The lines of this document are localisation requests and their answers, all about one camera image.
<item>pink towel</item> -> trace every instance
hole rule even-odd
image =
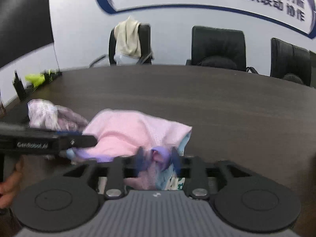
[[[142,146],[146,156],[151,149],[162,146],[168,150],[178,147],[192,127],[166,119],[148,116],[138,111],[101,111],[89,123],[83,134],[93,134],[98,140],[95,147],[80,149],[75,153],[82,158],[97,158],[99,162],[111,161],[114,157],[135,155]],[[152,163],[138,178],[125,180],[135,189],[155,189],[163,159],[154,153]]]

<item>light blue cloth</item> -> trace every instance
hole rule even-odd
[[[191,132],[188,133],[181,141],[181,143],[178,147],[178,153],[180,156],[184,155],[184,148],[185,148],[186,144],[188,143],[188,141],[190,140],[190,137],[191,137]],[[173,167],[173,165],[170,165],[170,167],[168,167],[166,170],[164,170],[162,172],[160,172],[158,170],[159,169],[156,169],[157,179],[156,179],[155,186],[158,190],[164,190],[166,188],[168,180],[171,178],[171,176],[173,174],[174,167]]]
[[[114,60],[116,61],[116,65],[135,65],[139,58],[125,55],[123,53],[116,53],[114,55]]]

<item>hand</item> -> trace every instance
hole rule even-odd
[[[14,197],[20,190],[20,182],[22,180],[23,158],[21,157],[15,165],[15,171],[8,179],[0,183],[0,209],[9,207],[12,204]]]

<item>dark wooden table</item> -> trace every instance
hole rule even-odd
[[[302,202],[294,231],[316,236],[315,89],[234,70],[113,66],[64,72],[31,98],[69,107],[89,120],[111,108],[193,126],[185,154],[232,160],[289,187]],[[24,186],[52,171],[30,158],[26,167],[33,172]]]

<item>black leather chair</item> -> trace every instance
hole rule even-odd
[[[186,65],[198,65],[258,74],[246,67],[245,36],[242,31],[194,26],[191,59]]]
[[[311,84],[310,52],[277,38],[271,39],[271,77],[299,83]]]
[[[311,69],[312,69],[310,86],[316,88],[316,53],[313,51],[309,51],[309,55],[311,58]]]
[[[150,49],[150,25],[149,24],[140,24],[138,26],[138,36],[141,47],[141,58],[138,60],[136,64],[151,64],[152,54]],[[116,64],[114,60],[115,55],[115,47],[116,47],[116,39],[114,36],[114,29],[112,29],[109,40],[109,54],[104,54],[99,58],[95,59],[89,67],[92,68],[95,64],[99,63],[105,58],[109,58],[110,64]]]

